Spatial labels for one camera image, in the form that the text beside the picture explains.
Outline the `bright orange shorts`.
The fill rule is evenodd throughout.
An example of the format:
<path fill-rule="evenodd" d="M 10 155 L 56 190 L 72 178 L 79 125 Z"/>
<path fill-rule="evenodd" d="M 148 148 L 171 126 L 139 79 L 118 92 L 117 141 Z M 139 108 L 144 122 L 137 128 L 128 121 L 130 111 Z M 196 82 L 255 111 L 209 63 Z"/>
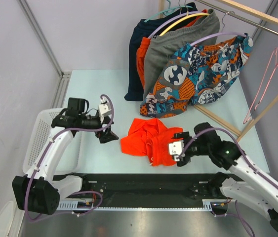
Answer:
<path fill-rule="evenodd" d="M 176 162 L 169 154 L 168 145 L 178 141 L 173 137 L 181 132 L 182 128 L 168 128 L 157 118 L 135 118 L 128 135 L 120 141 L 121 152 L 131 156 L 147 156 L 151 166 L 173 166 Z"/>

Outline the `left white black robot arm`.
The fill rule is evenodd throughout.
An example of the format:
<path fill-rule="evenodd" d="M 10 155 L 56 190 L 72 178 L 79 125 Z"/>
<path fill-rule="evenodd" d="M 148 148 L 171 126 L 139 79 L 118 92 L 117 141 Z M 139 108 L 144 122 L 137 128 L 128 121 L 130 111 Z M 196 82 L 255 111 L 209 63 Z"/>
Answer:
<path fill-rule="evenodd" d="M 78 132 L 91 132 L 101 144 L 118 140 L 112 132 L 114 106 L 109 96 L 102 94 L 95 115 L 88 112 L 89 102 L 82 98 L 69 98 L 68 105 L 52 120 L 47 139 L 35 163 L 23 176 L 15 176 L 12 188 L 18 208 L 25 214 L 52 215 L 61 200 L 75 196 L 85 197 L 90 185 L 81 177 L 68 175 L 54 181 L 56 168 Z"/>

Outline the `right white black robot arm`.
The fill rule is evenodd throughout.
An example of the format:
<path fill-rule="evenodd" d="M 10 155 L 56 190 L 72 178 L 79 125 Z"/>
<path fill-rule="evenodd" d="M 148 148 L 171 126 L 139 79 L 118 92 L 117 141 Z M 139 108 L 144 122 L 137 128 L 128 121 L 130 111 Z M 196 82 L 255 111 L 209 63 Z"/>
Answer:
<path fill-rule="evenodd" d="M 191 157 L 207 156 L 218 168 L 240 178 L 242 183 L 225 173 L 216 173 L 208 181 L 209 194 L 214 198 L 225 196 L 241 202 L 265 217 L 278 232 L 278 181 L 260 169 L 234 137 L 223 141 L 218 131 L 230 135 L 207 122 L 194 127 L 193 137 L 188 132 L 176 133 L 174 141 L 168 145 L 169 154 L 178 166 L 189 163 Z"/>

